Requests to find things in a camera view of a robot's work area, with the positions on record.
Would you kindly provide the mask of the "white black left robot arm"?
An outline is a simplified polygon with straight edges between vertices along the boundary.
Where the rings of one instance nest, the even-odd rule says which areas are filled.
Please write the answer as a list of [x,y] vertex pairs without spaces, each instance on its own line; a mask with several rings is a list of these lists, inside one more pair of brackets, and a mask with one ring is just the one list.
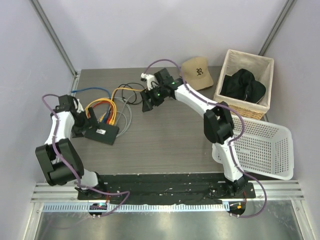
[[44,145],[35,149],[46,182],[63,186],[75,182],[75,189],[86,197],[102,199],[107,188],[100,175],[84,168],[71,143],[71,137],[81,137],[92,126],[80,100],[72,95],[58,97],[58,105],[50,108],[52,126]]

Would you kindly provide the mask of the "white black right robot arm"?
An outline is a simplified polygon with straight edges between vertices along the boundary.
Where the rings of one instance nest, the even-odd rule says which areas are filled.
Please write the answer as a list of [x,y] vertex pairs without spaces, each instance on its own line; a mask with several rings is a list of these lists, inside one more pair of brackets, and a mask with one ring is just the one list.
[[165,98],[173,98],[186,104],[203,118],[204,135],[220,156],[225,177],[226,193],[233,198],[241,195],[248,180],[240,166],[233,141],[234,122],[227,103],[216,103],[196,93],[181,78],[168,76],[157,80],[155,75],[141,74],[146,89],[141,92],[142,111],[148,112],[161,105]]

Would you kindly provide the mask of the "black network switch box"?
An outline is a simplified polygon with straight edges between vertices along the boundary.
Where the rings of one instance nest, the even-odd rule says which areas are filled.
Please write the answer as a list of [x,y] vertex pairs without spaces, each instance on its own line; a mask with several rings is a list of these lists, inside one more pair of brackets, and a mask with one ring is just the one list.
[[113,145],[120,128],[115,125],[100,122],[97,127],[85,131],[84,137],[99,143]]

